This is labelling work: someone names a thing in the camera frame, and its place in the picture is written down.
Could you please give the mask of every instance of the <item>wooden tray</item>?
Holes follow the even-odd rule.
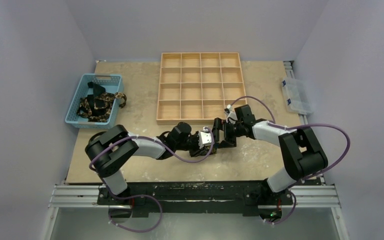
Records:
[[[161,55],[156,122],[212,124],[245,96],[237,52],[173,52]],[[233,107],[247,104],[239,100]]]

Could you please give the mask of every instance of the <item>black mounting base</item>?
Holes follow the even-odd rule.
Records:
[[[192,181],[192,182],[129,182],[129,188],[120,197],[145,194],[156,198],[164,213],[211,213],[242,214],[245,217],[260,216],[280,218],[282,212],[276,210],[282,205],[292,205],[288,191],[266,196],[264,181]],[[129,200],[113,199],[105,187],[99,189],[98,205],[129,205]],[[273,209],[259,209],[259,206],[273,206]],[[144,218],[160,209],[149,198],[134,199],[132,217]]]

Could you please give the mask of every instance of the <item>blue plastic basket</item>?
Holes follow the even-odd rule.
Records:
[[[78,129],[110,129],[114,127],[116,123],[117,113],[119,112],[120,99],[114,100],[111,114],[109,115],[107,122],[90,122],[87,118],[83,118],[77,115],[77,109],[80,105],[80,98],[85,98],[89,94],[93,94],[93,89],[88,87],[89,82],[101,85],[105,88],[107,93],[115,94],[117,92],[123,92],[124,90],[123,80],[120,74],[83,74],[77,86],[77,90],[75,91],[73,100],[71,101],[70,108],[68,109],[65,122],[73,125]]]

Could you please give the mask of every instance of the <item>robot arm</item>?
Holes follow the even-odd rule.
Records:
[[[208,132],[197,131],[191,134],[191,126],[180,122],[171,131],[154,137],[153,141],[140,138],[132,138],[102,155],[96,162],[94,168],[99,177],[108,185],[111,191],[118,195],[127,189],[127,183],[120,168],[132,156],[144,156],[157,160],[167,159],[172,154],[157,142],[168,146],[170,150],[189,151],[192,157],[203,155],[208,152],[207,147],[211,145],[211,135]],[[136,136],[128,132],[124,126],[116,125],[106,132],[100,132],[86,146],[85,151],[90,160],[103,152],[112,143],[123,138]]]
[[[268,120],[256,119],[249,105],[225,109],[227,120],[216,118],[213,132],[216,142],[219,130],[224,131],[224,140],[218,148],[236,147],[236,138],[247,138],[269,142],[280,147],[283,157],[282,167],[266,179],[268,193],[278,193],[300,179],[314,174],[328,166],[328,159],[316,135],[310,127],[298,130],[285,130],[271,126]]]

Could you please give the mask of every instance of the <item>white wall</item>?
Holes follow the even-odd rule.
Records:
[[[225,51],[281,61],[297,57],[328,0],[66,1],[97,59]]]
[[[351,149],[329,177],[352,240],[384,240],[384,1],[330,0],[294,63],[313,85],[311,123],[342,126]],[[319,131],[330,161],[344,139]]]
[[[39,239],[77,136],[65,114],[93,61],[64,1],[0,0],[0,239]]]

